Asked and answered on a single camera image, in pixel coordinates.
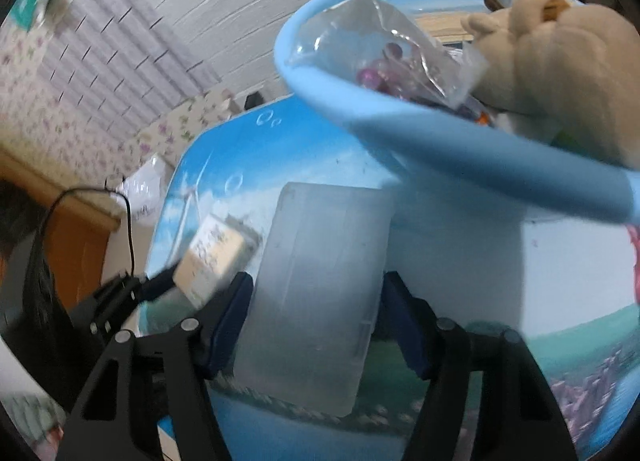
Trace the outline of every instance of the table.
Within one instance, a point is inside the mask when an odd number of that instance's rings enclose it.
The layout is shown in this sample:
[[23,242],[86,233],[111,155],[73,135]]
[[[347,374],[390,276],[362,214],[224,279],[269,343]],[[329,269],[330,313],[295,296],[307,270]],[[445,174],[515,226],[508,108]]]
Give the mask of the table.
[[[178,258],[198,222],[214,213],[232,215],[262,236],[246,269],[255,278],[288,181],[388,189],[396,213],[385,268],[396,269],[438,315],[473,329],[520,330],[572,420],[585,459],[612,437],[640,391],[629,232],[524,206],[426,168],[409,174],[394,158],[296,97],[252,110],[203,133],[182,157],[146,272]],[[144,308],[140,327],[161,332],[192,311],[175,289]],[[460,459],[472,445],[480,383],[472,380]],[[211,397],[234,459],[263,459],[259,445],[274,459],[387,460],[400,459],[425,390],[395,343],[374,341],[348,417],[255,393],[234,380],[231,368],[213,381]],[[568,404],[583,393],[588,403]],[[260,441],[246,441],[248,433]]]

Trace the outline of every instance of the blue plastic tub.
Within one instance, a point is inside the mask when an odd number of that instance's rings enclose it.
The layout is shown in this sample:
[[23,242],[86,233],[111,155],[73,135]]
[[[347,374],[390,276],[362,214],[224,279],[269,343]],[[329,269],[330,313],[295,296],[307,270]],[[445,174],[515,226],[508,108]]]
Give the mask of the blue plastic tub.
[[[314,67],[289,66],[299,27],[340,1],[309,1],[282,27],[274,47],[280,75],[318,113],[386,149],[384,159],[390,166],[409,174],[415,173],[416,164],[425,164],[558,212],[640,224],[638,172],[477,126],[438,109],[360,88]],[[425,11],[482,5],[482,0],[386,1],[404,8],[421,4]]]

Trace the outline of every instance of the floral wallpaper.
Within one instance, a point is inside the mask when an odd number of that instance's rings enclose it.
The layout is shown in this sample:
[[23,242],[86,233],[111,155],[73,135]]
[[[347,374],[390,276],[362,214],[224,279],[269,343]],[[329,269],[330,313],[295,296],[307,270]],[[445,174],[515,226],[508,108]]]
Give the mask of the floral wallpaper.
[[123,144],[107,141],[36,75],[68,2],[51,0],[46,23],[28,33],[10,19],[0,27],[0,146],[54,183],[103,184],[114,174],[129,175],[155,152],[175,165],[195,136],[240,112],[229,91],[215,88]]

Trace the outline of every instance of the stuffed animal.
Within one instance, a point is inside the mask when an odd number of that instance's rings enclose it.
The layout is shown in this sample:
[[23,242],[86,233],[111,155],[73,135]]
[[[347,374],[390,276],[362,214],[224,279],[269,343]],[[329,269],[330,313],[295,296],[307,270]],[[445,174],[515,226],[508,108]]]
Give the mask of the stuffed animal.
[[474,94],[499,109],[555,118],[593,157],[640,168],[640,35],[615,11],[514,0],[462,24],[490,63]]

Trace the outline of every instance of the brick pattern wall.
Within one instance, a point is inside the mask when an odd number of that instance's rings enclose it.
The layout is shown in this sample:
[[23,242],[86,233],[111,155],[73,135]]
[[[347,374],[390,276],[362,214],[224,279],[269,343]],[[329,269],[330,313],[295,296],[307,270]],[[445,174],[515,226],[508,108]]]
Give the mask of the brick pattern wall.
[[38,74],[117,143],[220,82],[146,0],[73,0]]

